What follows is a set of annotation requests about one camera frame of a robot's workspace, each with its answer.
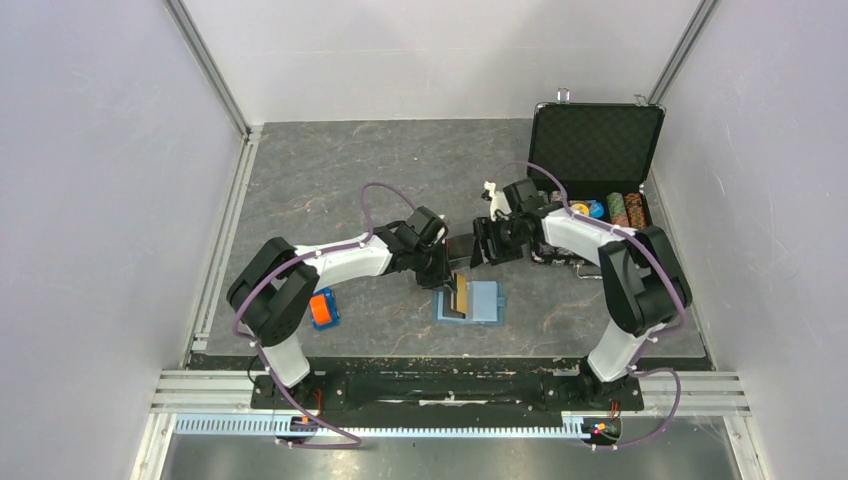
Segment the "blue card holder wallet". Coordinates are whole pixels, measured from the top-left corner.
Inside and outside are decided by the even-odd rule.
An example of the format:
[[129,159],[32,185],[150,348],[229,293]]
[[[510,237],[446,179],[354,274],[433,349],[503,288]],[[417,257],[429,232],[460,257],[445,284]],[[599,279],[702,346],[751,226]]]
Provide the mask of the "blue card holder wallet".
[[468,281],[468,314],[465,319],[439,320],[438,291],[433,292],[433,321],[455,325],[502,326],[507,305],[506,296],[500,282],[497,281]]

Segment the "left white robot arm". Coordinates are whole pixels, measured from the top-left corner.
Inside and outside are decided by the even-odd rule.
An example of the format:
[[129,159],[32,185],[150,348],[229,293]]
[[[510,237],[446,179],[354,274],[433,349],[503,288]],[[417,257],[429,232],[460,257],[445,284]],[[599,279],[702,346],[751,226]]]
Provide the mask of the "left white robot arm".
[[235,312],[234,333],[254,344],[276,379],[275,392],[290,407],[314,394],[309,361],[296,332],[320,290],[350,280],[412,272],[423,289],[452,286],[446,221],[427,207],[406,220],[350,239],[315,246],[268,240],[226,294]]

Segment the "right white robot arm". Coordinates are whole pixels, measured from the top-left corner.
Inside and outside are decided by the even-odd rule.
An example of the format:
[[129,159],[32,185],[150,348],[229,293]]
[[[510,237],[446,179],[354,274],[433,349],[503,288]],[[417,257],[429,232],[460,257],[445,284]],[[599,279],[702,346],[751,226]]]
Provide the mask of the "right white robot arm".
[[602,408],[618,393],[647,341],[674,319],[682,319],[691,289],[666,233],[609,224],[547,203],[529,178],[498,188],[483,186],[486,216],[473,220],[471,267],[495,266],[522,258],[526,246],[541,241],[563,248],[601,271],[610,321],[599,343],[582,361],[577,392],[591,408]]

